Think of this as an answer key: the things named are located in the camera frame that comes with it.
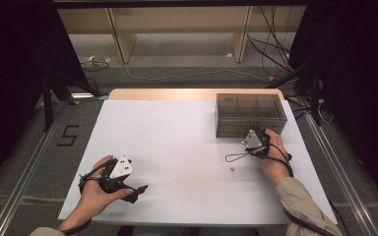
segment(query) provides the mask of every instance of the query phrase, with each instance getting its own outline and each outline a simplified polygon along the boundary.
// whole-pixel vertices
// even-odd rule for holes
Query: beige sleeve
[[[40,227],[36,228],[35,231],[30,234],[30,236],[65,236],[62,232],[52,229],[52,228],[47,228],[47,227]]]
[[[293,216],[318,226],[335,235],[343,235],[333,221],[315,204],[303,184],[294,178],[283,178],[276,191],[281,196],[281,201],[290,214]],[[298,224],[289,222],[286,235],[319,235]]]

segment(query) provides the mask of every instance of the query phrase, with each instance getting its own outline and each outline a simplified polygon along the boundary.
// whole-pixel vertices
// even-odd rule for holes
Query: left hand
[[[102,158],[94,165],[94,169],[112,158],[112,155]],[[101,174],[102,171],[103,168],[100,168],[96,173]],[[132,193],[132,189],[121,189],[115,193],[107,194],[100,188],[98,181],[88,180],[76,208],[57,229],[62,231],[81,226],[88,220],[101,214],[114,201],[123,199]]]

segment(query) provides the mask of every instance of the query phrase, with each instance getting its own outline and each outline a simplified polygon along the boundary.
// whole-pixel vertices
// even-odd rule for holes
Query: white device
[[[129,175],[133,172],[133,167],[131,167],[131,161],[125,157],[125,155],[121,155],[118,158],[118,162],[116,162],[115,167],[113,168],[109,178],[115,179],[118,177],[123,177]]]

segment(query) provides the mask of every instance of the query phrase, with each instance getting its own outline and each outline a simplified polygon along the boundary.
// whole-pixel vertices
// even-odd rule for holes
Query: gray plastic box
[[[217,94],[217,138],[245,138],[254,126],[281,133],[286,122],[276,94]]]

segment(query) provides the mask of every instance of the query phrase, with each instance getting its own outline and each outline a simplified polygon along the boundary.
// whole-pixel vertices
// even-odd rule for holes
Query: table surface
[[[254,90],[279,94],[276,89],[224,91]],[[219,88],[114,90],[101,108],[59,218],[65,219],[79,200],[79,174],[88,173],[105,155],[125,154],[133,160],[134,168],[125,183],[134,188],[149,184],[149,188],[135,204],[117,201],[94,221],[132,225],[286,224],[275,186],[260,170],[256,157],[225,162],[227,154],[244,152],[244,146],[242,139],[215,137],[214,98],[218,91],[223,92]],[[289,105],[285,100],[282,104],[288,118],[282,137],[293,156],[295,177],[336,222]]]

